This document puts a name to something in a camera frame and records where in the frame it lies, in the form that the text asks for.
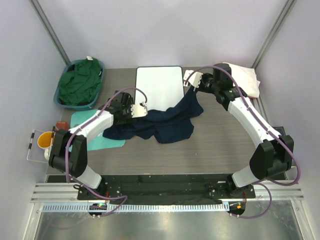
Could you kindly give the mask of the navy blue t shirt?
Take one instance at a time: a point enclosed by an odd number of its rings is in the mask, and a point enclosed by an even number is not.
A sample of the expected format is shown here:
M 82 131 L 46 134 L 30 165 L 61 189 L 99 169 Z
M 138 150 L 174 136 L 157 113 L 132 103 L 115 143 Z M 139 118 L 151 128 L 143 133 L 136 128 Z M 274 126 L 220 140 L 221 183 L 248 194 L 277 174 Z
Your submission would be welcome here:
M 154 137 L 160 144 L 171 144 L 189 139 L 194 131 L 191 119 L 203 112 L 197 92 L 190 87 L 174 107 L 165 111 L 149 110 L 145 117 L 137 118 L 135 122 L 105 129 L 102 136 L 111 140 L 129 140 L 135 136 L 147 140 Z

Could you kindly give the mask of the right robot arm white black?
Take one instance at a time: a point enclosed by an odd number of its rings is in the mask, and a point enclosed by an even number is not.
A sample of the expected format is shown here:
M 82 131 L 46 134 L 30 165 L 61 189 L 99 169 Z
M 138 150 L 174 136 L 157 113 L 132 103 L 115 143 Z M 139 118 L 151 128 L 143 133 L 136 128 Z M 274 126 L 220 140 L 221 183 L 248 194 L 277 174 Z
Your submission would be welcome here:
M 251 184 L 291 169 L 294 140 L 269 125 L 251 103 L 251 98 L 260 95 L 253 68 L 223 62 L 215 64 L 212 73 L 186 72 L 183 79 L 197 92 L 213 94 L 239 121 L 255 146 L 248 166 L 227 176 L 225 190 L 230 197 L 236 198 Z

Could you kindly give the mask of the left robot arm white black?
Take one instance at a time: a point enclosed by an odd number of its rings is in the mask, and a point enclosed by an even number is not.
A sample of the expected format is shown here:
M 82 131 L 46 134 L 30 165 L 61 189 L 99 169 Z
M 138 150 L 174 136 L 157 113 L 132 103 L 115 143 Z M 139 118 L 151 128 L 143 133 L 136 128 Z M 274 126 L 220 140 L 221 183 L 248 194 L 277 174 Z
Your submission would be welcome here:
M 104 130 L 133 120 L 134 105 L 131 94 L 116 91 L 89 119 L 71 129 L 58 130 L 48 154 L 48 165 L 64 173 L 67 182 L 75 181 L 89 188 L 93 198 L 102 199 L 107 188 L 103 177 L 89 166 L 88 144 Z

